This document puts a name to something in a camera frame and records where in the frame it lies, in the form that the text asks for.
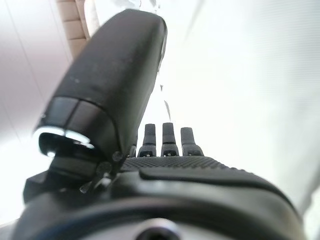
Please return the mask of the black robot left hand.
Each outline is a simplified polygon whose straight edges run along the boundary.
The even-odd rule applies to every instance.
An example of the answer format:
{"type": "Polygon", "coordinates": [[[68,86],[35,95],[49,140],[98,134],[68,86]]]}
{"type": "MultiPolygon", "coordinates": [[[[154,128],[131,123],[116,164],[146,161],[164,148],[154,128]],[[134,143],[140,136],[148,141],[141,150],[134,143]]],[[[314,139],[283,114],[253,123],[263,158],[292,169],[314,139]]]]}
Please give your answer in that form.
{"type": "Polygon", "coordinates": [[[126,9],[72,63],[34,131],[49,168],[25,182],[14,240],[303,240],[302,218],[267,180],[203,154],[189,127],[137,133],[167,26],[126,9]]]}

